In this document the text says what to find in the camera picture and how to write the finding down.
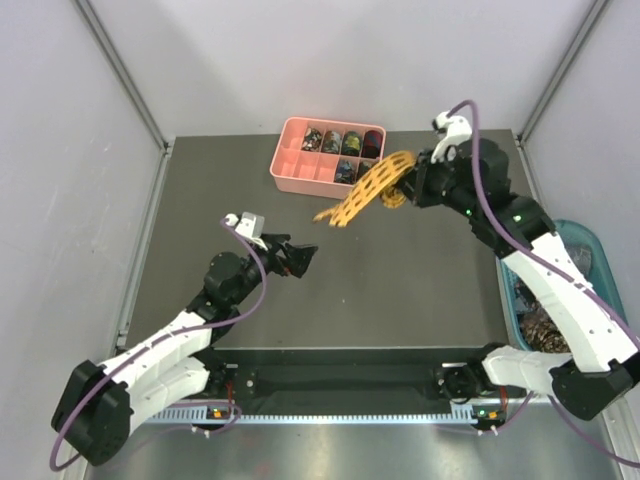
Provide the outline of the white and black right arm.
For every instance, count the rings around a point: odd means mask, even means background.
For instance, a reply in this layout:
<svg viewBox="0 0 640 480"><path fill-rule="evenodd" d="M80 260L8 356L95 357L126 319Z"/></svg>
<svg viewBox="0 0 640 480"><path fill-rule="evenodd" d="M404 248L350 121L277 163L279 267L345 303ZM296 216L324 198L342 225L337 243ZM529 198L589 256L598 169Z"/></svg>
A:
<svg viewBox="0 0 640 480"><path fill-rule="evenodd" d="M452 146L444 162L418 154L399 182L420 208L444 205L463 215L476 238L524 282L568 344L566 353L488 344L468 364L466 380L487 396L500 386L549 395L591 420L639 382L639 347L614 319L568 254L554 222L531 197L512 192L509 158L493 141Z"/></svg>

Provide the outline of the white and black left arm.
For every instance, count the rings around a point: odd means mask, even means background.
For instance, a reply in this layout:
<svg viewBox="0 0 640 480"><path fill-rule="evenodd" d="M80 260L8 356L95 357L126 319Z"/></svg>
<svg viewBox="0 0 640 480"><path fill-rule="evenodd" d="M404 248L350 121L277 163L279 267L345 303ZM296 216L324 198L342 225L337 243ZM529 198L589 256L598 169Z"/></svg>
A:
<svg viewBox="0 0 640 480"><path fill-rule="evenodd" d="M129 350L99 364L77 365L54 411L57 437L49 459L52 471L62 444L93 466L111 460L148 419L181 400L202 393L216 396L226 387L225 370L200 359L236 323L246 319L239 305L264 292L269 274L302 277L318 248L293 245L288 234L263 234L241 242L248 254L214 256L202 289L165 327Z"/></svg>

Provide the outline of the yellow patterned necktie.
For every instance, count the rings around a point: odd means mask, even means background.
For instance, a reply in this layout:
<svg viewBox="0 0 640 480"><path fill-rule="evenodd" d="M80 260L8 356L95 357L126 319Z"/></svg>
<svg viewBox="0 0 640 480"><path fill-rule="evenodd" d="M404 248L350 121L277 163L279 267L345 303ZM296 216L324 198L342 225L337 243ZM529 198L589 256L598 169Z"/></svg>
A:
<svg viewBox="0 0 640 480"><path fill-rule="evenodd" d="M415 166L416 156L410 151L390 154L357 180L341 202L316 214L313 222L327 220L330 227L344 228L376 200L380 200L388 209L399 208L407 201L407 197L397 184Z"/></svg>

